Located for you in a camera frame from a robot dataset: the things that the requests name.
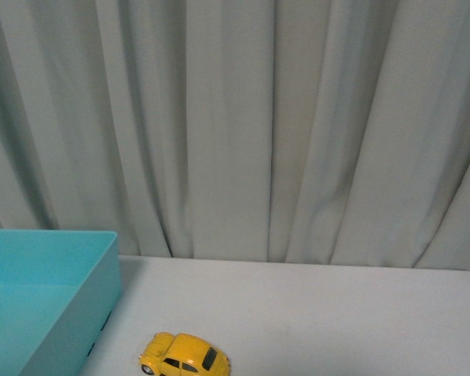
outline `turquoise box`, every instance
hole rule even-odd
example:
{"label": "turquoise box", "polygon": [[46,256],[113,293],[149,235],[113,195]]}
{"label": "turquoise box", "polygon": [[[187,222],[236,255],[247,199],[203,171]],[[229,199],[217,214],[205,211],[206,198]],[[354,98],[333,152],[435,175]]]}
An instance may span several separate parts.
{"label": "turquoise box", "polygon": [[74,376],[118,300],[117,234],[0,230],[0,376]]}

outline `car window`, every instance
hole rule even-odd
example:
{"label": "car window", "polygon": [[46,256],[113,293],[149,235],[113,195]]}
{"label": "car window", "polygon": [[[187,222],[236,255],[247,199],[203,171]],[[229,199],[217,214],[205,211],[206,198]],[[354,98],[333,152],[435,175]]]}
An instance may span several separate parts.
{"label": "car window", "polygon": [[179,368],[179,360],[167,358],[164,360],[164,363],[170,364],[173,367]]}
{"label": "car window", "polygon": [[205,354],[204,361],[202,362],[202,367],[206,371],[209,371],[211,369],[212,364],[214,363],[214,360],[216,359],[216,355],[218,355],[218,352],[214,350],[212,347],[209,347],[207,354]]}
{"label": "car window", "polygon": [[198,373],[197,368],[190,366],[188,363],[183,363],[183,370]]}

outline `white table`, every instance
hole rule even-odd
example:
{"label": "white table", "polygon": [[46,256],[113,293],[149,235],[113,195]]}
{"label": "white table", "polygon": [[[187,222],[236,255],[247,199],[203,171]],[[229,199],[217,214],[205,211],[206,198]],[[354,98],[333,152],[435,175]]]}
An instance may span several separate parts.
{"label": "white table", "polygon": [[123,293],[81,376],[143,376],[159,331],[232,376],[470,375],[470,272],[121,257]]}

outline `white curtain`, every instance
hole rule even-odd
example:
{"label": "white curtain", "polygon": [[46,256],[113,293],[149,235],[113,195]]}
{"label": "white curtain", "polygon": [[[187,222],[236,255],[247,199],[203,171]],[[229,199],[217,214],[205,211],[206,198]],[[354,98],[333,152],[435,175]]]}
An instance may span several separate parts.
{"label": "white curtain", "polygon": [[0,227],[470,269],[470,0],[0,0]]}

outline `yellow toy car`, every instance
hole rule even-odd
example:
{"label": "yellow toy car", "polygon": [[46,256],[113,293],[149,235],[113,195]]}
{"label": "yellow toy car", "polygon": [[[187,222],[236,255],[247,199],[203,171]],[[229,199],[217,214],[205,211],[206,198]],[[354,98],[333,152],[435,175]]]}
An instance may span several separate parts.
{"label": "yellow toy car", "polygon": [[226,355],[190,334],[158,333],[139,356],[141,370],[157,376],[229,376]]}

